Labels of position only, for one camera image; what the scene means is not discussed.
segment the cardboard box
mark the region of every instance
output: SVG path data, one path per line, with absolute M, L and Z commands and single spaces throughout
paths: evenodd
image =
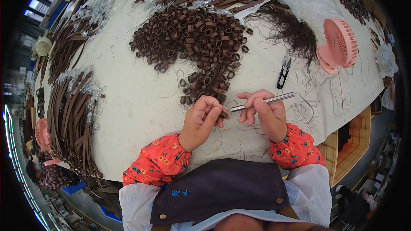
M 372 179 L 374 177 L 375 171 L 377 170 L 377 160 L 372 160 L 368 165 L 367 178 Z
M 370 13 L 374 11 L 376 5 L 374 0 L 362 0 L 362 2 L 364 2 L 365 7 L 368 9 Z
M 375 5 L 372 15 L 380 22 L 381 27 L 384 29 L 387 24 L 387 20 L 378 5 Z

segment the white fan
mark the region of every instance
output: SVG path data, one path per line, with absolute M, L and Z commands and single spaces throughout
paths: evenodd
M 39 56 L 45 56 L 51 49 L 51 40 L 46 37 L 39 37 L 36 43 L 36 52 Z
M 380 70 L 381 78 L 394 76 L 394 73 L 398 71 L 398 66 L 395 63 L 391 44 L 382 44 L 375 52 L 375 56 L 377 57 L 376 62 Z

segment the red floral sleeve cover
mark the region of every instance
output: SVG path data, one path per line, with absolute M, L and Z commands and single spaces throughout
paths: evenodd
M 187 169 L 191 153 L 181 147 L 179 135 L 162 136 L 141 148 L 138 159 L 123 172 L 123 185 L 144 183 L 162 186 Z
M 311 135 L 287 123 L 287 135 L 279 143 L 271 142 L 271 159 L 283 169 L 292 170 L 308 164 L 326 167 L 323 154 L 314 146 Z

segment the hand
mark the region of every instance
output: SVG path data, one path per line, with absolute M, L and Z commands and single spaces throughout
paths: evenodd
M 213 126 L 223 128 L 223 119 L 218 119 L 221 111 L 227 112 L 216 98 L 201 96 L 185 116 L 184 126 L 178 136 L 181 147 L 191 152 L 208 139 Z
M 247 121 L 247 125 L 254 124 L 254 115 L 258 113 L 261 129 L 264 134 L 274 143 L 281 142 L 287 134 L 287 122 L 285 121 L 285 108 L 282 101 L 273 102 L 270 105 L 264 99 L 272 98 L 274 95 L 265 89 L 254 93 L 237 94 L 239 99 L 247 99 L 245 108 L 254 105 L 254 108 L 241 111 L 239 123 Z

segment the left hand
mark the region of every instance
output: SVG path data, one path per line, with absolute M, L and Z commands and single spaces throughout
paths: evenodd
M 213 126 L 223 128 L 223 119 L 218 119 L 222 111 L 227 113 L 226 108 L 216 98 L 201 96 L 185 116 L 184 126 L 178 136 L 181 147 L 191 152 L 208 139 Z

